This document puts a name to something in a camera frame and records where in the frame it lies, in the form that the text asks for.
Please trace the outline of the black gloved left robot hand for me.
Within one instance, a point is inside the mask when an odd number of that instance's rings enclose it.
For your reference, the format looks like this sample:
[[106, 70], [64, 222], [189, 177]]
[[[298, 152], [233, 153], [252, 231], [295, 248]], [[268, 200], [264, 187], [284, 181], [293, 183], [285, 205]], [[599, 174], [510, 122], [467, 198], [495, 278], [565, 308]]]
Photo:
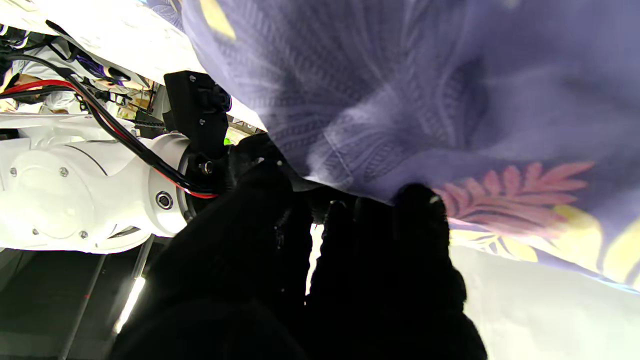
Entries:
[[307, 287], [311, 208], [257, 164], [151, 264], [108, 360], [486, 360], [438, 194], [329, 203]]

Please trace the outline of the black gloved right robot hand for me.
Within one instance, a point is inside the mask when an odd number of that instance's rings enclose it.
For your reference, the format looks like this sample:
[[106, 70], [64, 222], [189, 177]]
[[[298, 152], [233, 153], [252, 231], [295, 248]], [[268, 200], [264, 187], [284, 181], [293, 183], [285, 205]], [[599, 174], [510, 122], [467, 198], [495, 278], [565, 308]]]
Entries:
[[262, 161], [275, 162], [290, 180], [295, 192], [311, 191], [320, 186], [298, 175], [266, 133], [245, 137], [229, 148], [227, 178], [231, 186], [236, 186], [244, 173]]

